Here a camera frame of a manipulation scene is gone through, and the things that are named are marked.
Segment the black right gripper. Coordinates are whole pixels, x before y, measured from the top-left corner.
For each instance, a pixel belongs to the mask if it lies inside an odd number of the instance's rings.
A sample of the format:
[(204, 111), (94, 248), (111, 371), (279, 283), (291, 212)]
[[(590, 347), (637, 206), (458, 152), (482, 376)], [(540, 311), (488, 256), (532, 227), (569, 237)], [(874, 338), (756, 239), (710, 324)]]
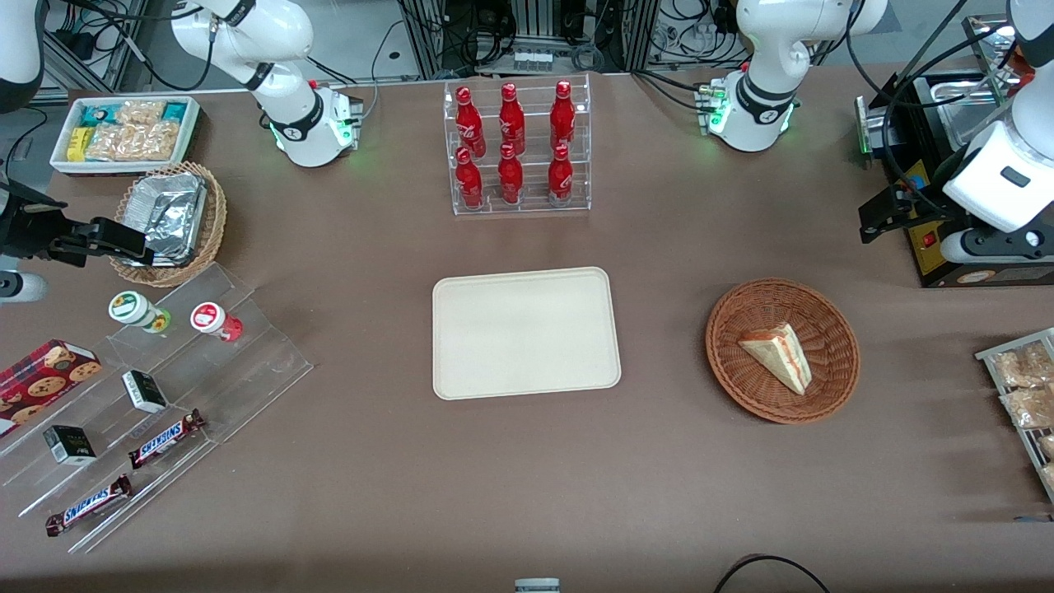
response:
[(147, 246), (142, 232), (106, 217), (94, 217), (86, 224), (72, 226), (63, 214), (67, 203), (18, 181), (1, 183), (1, 187), (7, 192), (1, 214), (3, 255), (57, 260), (71, 266), (86, 266), (89, 255), (154, 265), (155, 252)]

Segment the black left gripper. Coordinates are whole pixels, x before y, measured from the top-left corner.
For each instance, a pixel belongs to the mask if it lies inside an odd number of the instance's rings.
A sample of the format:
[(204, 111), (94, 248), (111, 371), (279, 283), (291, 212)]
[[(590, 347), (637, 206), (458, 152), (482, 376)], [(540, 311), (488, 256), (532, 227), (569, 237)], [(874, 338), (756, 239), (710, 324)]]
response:
[(972, 214), (949, 198), (942, 187), (915, 190), (910, 184), (889, 184), (884, 189), (884, 203), (863, 203), (858, 207), (861, 243), (867, 245), (889, 230), (900, 228), (906, 207), (912, 207), (912, 212), (907, 214), (904, 229), (944, 224), (946, 229), (938, 231), (939, 239), (974, 224)]

